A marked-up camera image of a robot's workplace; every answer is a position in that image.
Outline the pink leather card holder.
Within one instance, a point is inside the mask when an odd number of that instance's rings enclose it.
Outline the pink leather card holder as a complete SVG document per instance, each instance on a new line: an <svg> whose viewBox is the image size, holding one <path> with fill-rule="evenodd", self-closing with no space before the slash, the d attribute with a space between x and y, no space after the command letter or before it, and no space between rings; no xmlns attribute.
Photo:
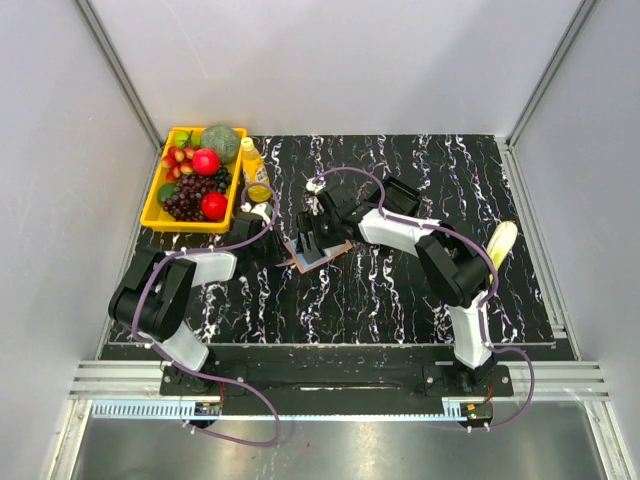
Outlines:
<svg viewBox="0 0 640 480"><path fill-rule="evenodd" d="M291 240L285 247L288 251L288 257L279 263L278 267L291 266L301 274L306 274L311 270L328 264L338 256L346 254L352 249L353 245L351 242L346 241L343 244L327 249L312 248L309 252L305 252L300 241Z"/></svg>

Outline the black card box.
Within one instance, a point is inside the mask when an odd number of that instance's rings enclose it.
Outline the black card box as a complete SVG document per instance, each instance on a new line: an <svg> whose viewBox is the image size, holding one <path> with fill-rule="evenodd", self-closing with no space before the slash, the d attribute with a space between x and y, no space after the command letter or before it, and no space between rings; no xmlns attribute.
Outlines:
<svg viewBox="0 0 640 480"><path fill-rule="evenodd" d="M417 214L421 203L421 194L418 190L395 177L380 179L380 182L384 187L384 209L409 217Z"/></svg>

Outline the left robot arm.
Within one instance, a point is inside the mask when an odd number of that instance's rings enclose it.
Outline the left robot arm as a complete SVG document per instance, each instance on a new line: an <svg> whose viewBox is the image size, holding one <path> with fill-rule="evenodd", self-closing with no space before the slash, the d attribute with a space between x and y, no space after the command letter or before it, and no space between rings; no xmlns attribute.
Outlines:
<svg viewBox="0 0 640 480"><path fill-rule="evenodd" d="M280 262L286 250L274 217L266 204L239 213L221 247L175 252L145 247L134 254L110 299L109 316L184 369L182 383L193 394L212 391L217 372L215 353L185 320L191 291L227 282L258 260Z"/></svg>

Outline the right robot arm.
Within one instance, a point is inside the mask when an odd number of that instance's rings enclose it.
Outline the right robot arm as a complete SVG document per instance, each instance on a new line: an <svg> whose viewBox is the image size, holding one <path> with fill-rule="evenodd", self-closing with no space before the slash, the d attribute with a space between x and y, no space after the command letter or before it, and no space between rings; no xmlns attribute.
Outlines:
<svg viewBox="0 0 640 480"><path fill-rule="evenodd" d="M491 270L482 250L458 223L420 220L417 190L391 177L364 200L341 185L306 185L314 207L296 215L297 238L290 242L294 262L306 272L345 253L354 242L380 245L415 256L431 291L447 306L454 329L455 363L445 382L469 396L491 382L495 366L485 346L487 322L480 305Z"/></svg>

